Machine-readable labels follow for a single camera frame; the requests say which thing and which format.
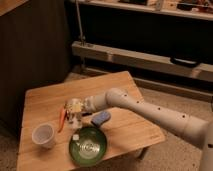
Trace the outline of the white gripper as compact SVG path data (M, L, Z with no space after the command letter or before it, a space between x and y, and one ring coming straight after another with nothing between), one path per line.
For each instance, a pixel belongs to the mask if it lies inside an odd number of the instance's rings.
M80 120L82 115L86 113L83 102L78 98L73 98L65 103L67 120L72 121L74 118Z

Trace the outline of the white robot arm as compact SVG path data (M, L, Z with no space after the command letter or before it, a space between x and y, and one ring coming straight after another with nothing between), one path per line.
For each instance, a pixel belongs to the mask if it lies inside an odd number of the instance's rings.
M65 103L74 128L78 128L75 116L113 107L130 110L199 148L202 151L199 171L213 171L213 121L136 100L118 88L84 99L71 98Z

